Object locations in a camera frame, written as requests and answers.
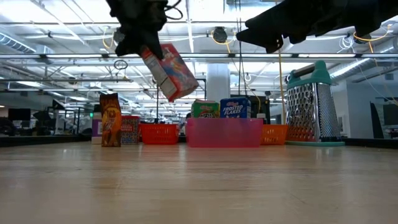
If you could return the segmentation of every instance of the orange plastic basket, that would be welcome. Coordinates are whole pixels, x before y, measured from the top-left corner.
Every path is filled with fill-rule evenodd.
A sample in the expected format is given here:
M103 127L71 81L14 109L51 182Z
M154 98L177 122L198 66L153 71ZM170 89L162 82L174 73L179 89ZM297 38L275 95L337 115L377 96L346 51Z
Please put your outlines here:
M262 145L283 145L285 144L287 125L265 124L262 126Z
M176 144L180 130L177 124L140 124L144 144Z

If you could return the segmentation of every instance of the pink bin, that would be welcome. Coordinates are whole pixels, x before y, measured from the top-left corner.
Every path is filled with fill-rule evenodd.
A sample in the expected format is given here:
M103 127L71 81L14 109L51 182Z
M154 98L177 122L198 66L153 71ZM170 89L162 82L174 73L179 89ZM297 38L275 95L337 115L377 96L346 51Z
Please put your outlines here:
M190 147L259 147L263 119L190 118L187 141Z

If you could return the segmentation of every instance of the table surface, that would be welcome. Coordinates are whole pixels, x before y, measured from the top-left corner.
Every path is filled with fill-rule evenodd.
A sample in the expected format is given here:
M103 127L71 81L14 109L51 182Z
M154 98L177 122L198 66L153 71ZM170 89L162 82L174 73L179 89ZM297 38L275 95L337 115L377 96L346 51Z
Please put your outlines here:
M0 223L398 223L398 151L2 148Z

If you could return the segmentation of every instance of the box grater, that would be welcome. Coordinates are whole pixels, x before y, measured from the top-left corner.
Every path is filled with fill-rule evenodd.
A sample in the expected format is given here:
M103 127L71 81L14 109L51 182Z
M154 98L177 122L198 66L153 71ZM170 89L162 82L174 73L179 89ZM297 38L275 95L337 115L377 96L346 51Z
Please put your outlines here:
M310 78L302 77L309 73L312 73ZM290 73L286 116L288 141L341 142L330 85L324 61Z

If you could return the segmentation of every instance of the white column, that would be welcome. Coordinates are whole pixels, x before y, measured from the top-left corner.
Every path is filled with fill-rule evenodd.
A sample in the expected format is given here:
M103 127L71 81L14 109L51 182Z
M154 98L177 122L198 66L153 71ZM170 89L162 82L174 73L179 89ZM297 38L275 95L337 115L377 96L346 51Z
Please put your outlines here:
M231 97L231 74L227 63L210 63L207 65L207 100L220 102Z

